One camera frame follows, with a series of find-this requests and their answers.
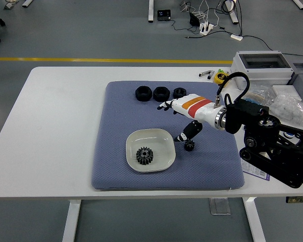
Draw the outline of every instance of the black gear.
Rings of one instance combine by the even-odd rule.
[[[136,152],[137,161],[142,165],[148,165],[153,160],[153,151],[148,147],[141,147]]]
[[[193,142],[193,140],[187,140],[185,141],[185,144],[184,144],[184,149],[186,151],[192,151],[195,147],[195,143]]]

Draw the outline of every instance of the tape measure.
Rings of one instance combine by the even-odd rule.
[[[223,70],[219,69],[218,72],[214,76],[214,83],[217,83],[218,85],[221,85],[224,80],[226,80],[228,77],[227,73],[224,73]]]

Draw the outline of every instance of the robotic arm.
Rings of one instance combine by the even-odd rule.
[[[226,94],[225,105],[220,105],[220,93],[234,77],[245,78],[247,87],[234,102]],[[220,86],[215,102],[190,94],[163,102],[158,109],[172,108],[174,114],[179,113],[193,119],[174,139],[176,142],[192,139],[202,130],[204,122],[231,134],[235,134],[244,125],[245,147],[239,151],[240,157],[286,185],[299,188],[303,184],[303,130],[281,124],[277,117],[269,115],[269,107],[241,99],[249,86],[246,74],[233,73]],[[280,132],[294,134],[299,142],[293,144],[281,136]]]

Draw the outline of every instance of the blue mat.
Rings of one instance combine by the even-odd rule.
[[[95,189],[236,189],[244,184],[236,141],[232,134],[215,130],[203,124],[196,137],[195,149],[184,150],[184,142],[175,142],[176,159],[164,171],[140,173],[126,160],[128,136],[143,129],[164,129],[172,137],[178,136],[192,120],[174,115],[173,110],[157,110],[159,102],[151,99],[139,102],[135,90],[139,86],[165,86],[171,91],[185,88],[214,100],[218,85],[201,82],[111,82],[106,88],[92,168],[92,186]]]

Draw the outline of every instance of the gray floor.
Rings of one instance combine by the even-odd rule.
[[[7,25],[0,26],[0,57],[231,61],[238,50],[267,50],[255,38],[239,42],[217,33],[186,39],[197,35],[175,31],[172,22],[150,24],[148,0],[34,0],[29,8],[22,2],[3,10],[5,0],[0,0],[0,18]],[[155,0],[155,10],[171,9],[175,27],[189,28],[179,2]],[[198,7],[201,0],[191,2]],[[215,7],[218,1],[208,2]],[[240,3],[243,35],[262,38],[275,50],[303,54],[303,11],[292,0]],[[227,16],[219,17],[220,26],[239,33]],[[216,21],[213,12],[209,20]],[[0,61],[0,131],[37,66],[204,65]],[[83,201],[76,241],[252,241],[242,200],[230,199],[230,204],[232,216],[213,217],[206,199]],[[303,240],[303,204],[286,204],[285,198],[258,198],[256,204],[267,241]],[[61,241],[67,210],[67,201],[0,200],[0,241]]]

